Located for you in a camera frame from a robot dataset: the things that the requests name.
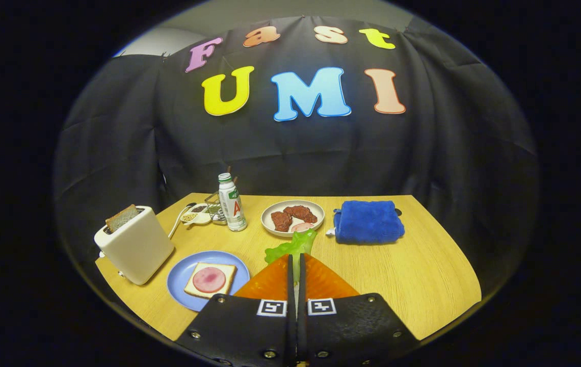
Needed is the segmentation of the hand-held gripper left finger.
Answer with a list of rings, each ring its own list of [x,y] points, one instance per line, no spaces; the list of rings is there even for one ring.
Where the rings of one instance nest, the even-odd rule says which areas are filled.
[[[216,294],[175,344],[210,365],[297,365],[293,255],[283,257],[286,300]]]

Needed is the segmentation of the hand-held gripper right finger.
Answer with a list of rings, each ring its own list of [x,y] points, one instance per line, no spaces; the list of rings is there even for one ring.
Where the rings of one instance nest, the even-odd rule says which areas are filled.
[[[419,340],[379,293],[307,297],[307,254],[300,257],[297,361],[308,366],[385,366]]]

